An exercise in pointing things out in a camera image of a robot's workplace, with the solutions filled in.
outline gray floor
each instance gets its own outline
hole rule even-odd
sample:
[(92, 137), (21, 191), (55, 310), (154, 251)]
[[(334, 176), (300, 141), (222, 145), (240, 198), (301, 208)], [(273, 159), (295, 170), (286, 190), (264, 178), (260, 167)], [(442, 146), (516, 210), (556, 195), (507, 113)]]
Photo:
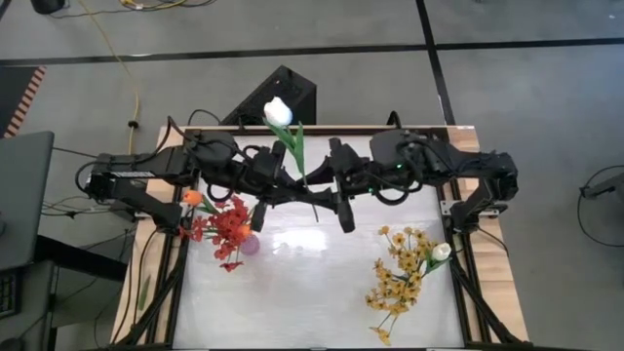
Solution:
[[(87, 3), (93, 10), (116, 7), (114, 0)], [(616, 0), (426, 4), (439, 43), (624, 35), (624, 3)], [(75, 0), (68, 12), (80, 12)], [(408, 0), (220, 0), (201, 9), (98, 18), (128, 55), (424, 41)], [(0, 48), (0, 59), (107, 55), (89, 19), (41, 17), (26, 1), (14, 1), (0, 21)], [(622, 163), (624, 47), (443, 52), (440, 59), (457, 122), (477, 126), (483, 149), (510, 152), (520, 169), (521, 191), (502, 225), (531, 340), (620, 350), (624, 253), (583, 237), (575, 205), (592, 172)], [(136, 149), (153, 147), (168, 115), (178, 122), (195, 108), (225, 115), (279, 64), (319, 85), (320, 124), (381, 123), (392, 109), (404, 123), (444, 124), (424, 52), (137, 62), (130, 64), (143, 106)], [(123, 153), (132, 109), (132, 91), (117, 64), (53, 65), (22, 132), (52, 130), (58, 146)], [(77, 194), (73, 173), (85, 161), (54, 155), (48, 200)], [(615, 198), (584, 205), (593, 233), (624, 242)], [(114, 215), (44, 218), (41, 232), (88, 245), (129, 226)], [(117, 244), (102, 250), (115, 256)], [(89, 282), (64, 276), (66, 292)], [(99, 283), (59, 312), (58, 321), (93, 320), (119, 289)], [(98, 323), (100, 343), (110, 335), (114, 308), (108, 310)], [(94, 346), (93, 323), (61, 329), (58, 349)]]

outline white flower bud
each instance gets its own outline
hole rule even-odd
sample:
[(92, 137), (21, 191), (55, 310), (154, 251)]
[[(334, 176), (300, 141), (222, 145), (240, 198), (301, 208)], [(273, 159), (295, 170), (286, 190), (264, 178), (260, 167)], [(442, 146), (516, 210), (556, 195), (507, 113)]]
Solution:
[(442, 261), (449, 258), (450, 252), (450, 245), (447, 243), (443, 243), (433, 248), (433, 251), (431, 252), (431, 257), (437, 261)]
[(272, 101), (264, 104), (264, 115), (275, 127), (286, 127), (293, 120), (293, 112), (279, 97), (273, 97)]

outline black box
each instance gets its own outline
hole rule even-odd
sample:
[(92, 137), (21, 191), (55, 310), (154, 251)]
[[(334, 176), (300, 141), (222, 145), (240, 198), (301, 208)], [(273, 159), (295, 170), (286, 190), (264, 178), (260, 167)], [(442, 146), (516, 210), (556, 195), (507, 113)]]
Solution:
[(316, 84), (281, 65), (236, 107), (221, 125), (262, 126), (264, 104), (280, 98), (292, 111), (292, 125), (316, 124)]

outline yellow flower bouquet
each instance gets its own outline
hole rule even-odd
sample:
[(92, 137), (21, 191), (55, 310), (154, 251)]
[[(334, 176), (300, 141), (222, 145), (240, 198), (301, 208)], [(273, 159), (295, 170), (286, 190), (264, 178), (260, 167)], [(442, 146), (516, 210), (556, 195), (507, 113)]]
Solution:
[[(379, 326), (370, 327), (386, 346), (390, 346), (390, 333), (399, 316), (416, 304), (422, 279), (450, 260), (449, 244), (430, 241), (421, 230), (407, 227), (404, 233), (393, 235), (392, 240), (389, 233), (388, 226), (379, 229), (379, 235), (388, 240), (388, 252), (403, 272), (394, 274), (379, 258), (373, 268), (379, 283), (366, 295), (368, 307), (388, 312)], [(390, 317), (393, 319), (387, 331), (382, 326)]]

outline purple ball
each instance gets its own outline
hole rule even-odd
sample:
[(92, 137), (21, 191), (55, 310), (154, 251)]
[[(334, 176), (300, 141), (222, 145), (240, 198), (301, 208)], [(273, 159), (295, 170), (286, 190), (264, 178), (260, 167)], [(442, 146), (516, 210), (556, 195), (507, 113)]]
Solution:
[(250, 234), (243, 244), (241, 244), (241, 253), (245, 255), (256, 254), (259, 250), (260, 240), (254, 234)]

